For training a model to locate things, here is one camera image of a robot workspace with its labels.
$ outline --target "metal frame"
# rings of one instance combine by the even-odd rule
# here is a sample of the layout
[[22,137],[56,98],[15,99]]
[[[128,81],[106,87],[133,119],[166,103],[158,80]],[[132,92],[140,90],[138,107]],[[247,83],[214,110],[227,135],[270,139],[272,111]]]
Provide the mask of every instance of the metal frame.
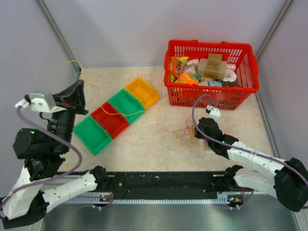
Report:
[[[55,20],[53,19],[53,17],[51,15],[46,3],[44,2],[44,0],[35,0],[35,1],[37,2],[39,8],[43,12],[48,24],[51,26],[51,29],[54,32],[55,36],[57,37],[59,44],[61,45],[63,51],[65,52],[65,54],[67,56],[67,58],[69,60],[75,59],[73,53],[71,52],[67,42],[65,41],[59,27],[57,26]],[[274,23],[273,23],[271,29],[269,30],[267,36],[263,40],[261,47],[259,48],[259,50],[256,53],[256,59],[257,60],[259,60],[259,58],[262,56],[263,51],[266,49],[267,45],[271,41],[272,37],[274,36],[274,34],[277,31],[280,24],[282,23],[283,19],[285,18],[287,13],[290,11],[293,3],[294,3],[294,0],[286,0],[284,6],[282,7],[282,9],[281,9],[280,13],[278,14],[276,20],[274,21]],[[81,72],[80,66],[75,62],[72,62],[72,65],[80,75],[80,72]],[[257,99],[257,104],[258,104],[260,114],[261,114],[261,117],[262,117],[262,120],[263,120],[263,123],[264,123],[264,127],[266,129],[266,133],[267,133],[267,136],[268,136],[268,140],[269,140],[272,152],[273,152],[274,156],[280,157],[279,146],[277,145],[273,130],[271,128],[271,121],[270,121],[270,118],[268,117],[268,115],[266,113],[264,100],[262,99],[262,96],[260,95],[259,92],[256,94],[256,99]],[[299,213],[295,213],[295,217],[297,219],[300,230],[301,231],[308,231],[308,212],[302,210]],[[34,230],[39,230],[40,225],[41,225],[41,222],[40,222],[40,224],[38,224],[37,229],[34,229]]]

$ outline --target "yellow string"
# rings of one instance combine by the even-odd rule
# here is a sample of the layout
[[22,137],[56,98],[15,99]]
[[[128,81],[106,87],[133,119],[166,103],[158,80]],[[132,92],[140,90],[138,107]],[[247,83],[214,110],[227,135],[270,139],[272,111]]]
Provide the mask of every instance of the yellow string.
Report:
[[[88,81],[85,79],[85,76],[84,76],[84,73],[83,73],[83,67],[82,67],[81,62],[78,61],[78,60],[76,60],[76,59],[74,59],[74,60],[71,60],[71,61],[66,62],[65,64],[69,64],[69,63],[71,63],[71,62],[76,62],[76,63],[78,63],[78,64],[80,65],[80,69],[81,69],[81,79],[82,79],[83,81],[85,81],[87,84],[96,87],[96,88],[97,88],[98,95],[99,95],[100,98],[102,99],[102,96],[101,96],[101,94],[100,94],[99,87],[98,87],[96,84],[90,83],[90,82],[88,82]],[[102,105],[101,105],[101,108],[102,108],[102,110],[103,110],[106,114],[108,114],[108,115],[110,115],[110,116],[112,116],[112,115],[113,115],[113,116],[115,116],[115,115],[131,116],[131,115],[135,115],[135,114],[138,114],[138,113],[145,112],[145,110],[142,110],[142,111],[138,111],[138,112],[134,112],[134,113],[132,113],[132,114],[126,115],[126,114],[123,114],[123,113],[109,113],[109,112],[107,112],[107,111],[103,108]],[[158,125],[158,124],[159,124],[158,118],[157,118],[153,113],[151,113],[151,112],[149,112],[149,111],[148,111],[147,113],[151,114],[151,115],[156,119],[157,125]]]

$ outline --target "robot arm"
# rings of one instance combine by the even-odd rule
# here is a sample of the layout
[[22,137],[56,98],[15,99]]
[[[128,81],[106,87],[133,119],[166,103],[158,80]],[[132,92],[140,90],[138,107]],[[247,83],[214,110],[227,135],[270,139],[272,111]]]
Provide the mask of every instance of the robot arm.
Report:
[[[205,135],[222,142],[222,144],[208,140],[196,128],[195,137],[204,139],[215,154],[240,162],[253,169],[248,170],[237,165],[228,168],[225,171],[225,179],[228,179],[227,184],[229,184],[229,187],[232,188],[237,185],[238,187],[256,189],[274,196],[286,208],[292,211],[298,212],[301,210],[308,201],[308,186],[297,174],[274,160],[286,163],[293,167],[308,180],[308,172],[302,162],[295,158],[286,161],[270,157],[248,147],[236,137],[223,134],[217,124],[220,115],[217,110],[217,108],[207,107],[209,117],[202,117],[199,120],[198,128]],[[251,153],[225,146],[223,145],[224,143],[239,149],[249,150]],[[269,159],[261,157],[259,154],[268,157]]]
[[[47,130],[71,141],[76,114],[86,115],[83,80],[76,81],[66,90],[52,95],[50,92],[35,90],[26,95],[15,107],[26,108],[31,105],[33,111],[52,113]],[[15,189],[34,182],[53,177],[65,161],[60,155],[69,148],[36,129],[23,128],[15,138],[13,149],[18,159],[24,159],[21,175],[13,186]],[[3,198],[2,210],[5,217],[2,223],[5,229],[26,226],[42,219],[62,202],[79,194],[103,190],[107,187],[109,177],[105,168],[95,167],[80,178],[60,187],[41,190],[43,184],[27,187],[10,193],[10,198]]]

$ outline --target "red shopping basket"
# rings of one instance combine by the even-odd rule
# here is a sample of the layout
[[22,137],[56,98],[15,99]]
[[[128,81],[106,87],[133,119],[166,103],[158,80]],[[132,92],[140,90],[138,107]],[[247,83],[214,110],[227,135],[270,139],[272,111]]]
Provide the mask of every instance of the red shopping basket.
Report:
[[[189,56],[189,59],[207,58],[209,53],[222,54],[222,60],[236,64],[236,83],[241,87],[198,86],[170,81],[171,57]],[[246,43],[208,43],[197,40],[170,40],[165,56],[165,86],[170,105],[192,107],[203,94],[210,94],[213,106],[235,110],[251,93],[259,90],[258,67],[252,47]],[[206,107],[209,99],[204,97],[197,107]]]

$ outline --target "green tray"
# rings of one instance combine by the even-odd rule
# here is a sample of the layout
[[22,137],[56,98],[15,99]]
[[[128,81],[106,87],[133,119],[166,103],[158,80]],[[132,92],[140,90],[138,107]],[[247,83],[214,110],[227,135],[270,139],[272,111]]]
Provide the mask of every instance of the green tray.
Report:
[[[132,96],[125,89],[120,90],[117,94],[111,97],[108,102],[116,108],[120,113],[129,115],[135,112],[144,111],[144,107],[139,100]],[[134,122],[143,112],[134,115],[125,116],[129,124]]]
[[108,132],[91,116],[77,124],[73,131],[94,155],[97,155],[112,141]]

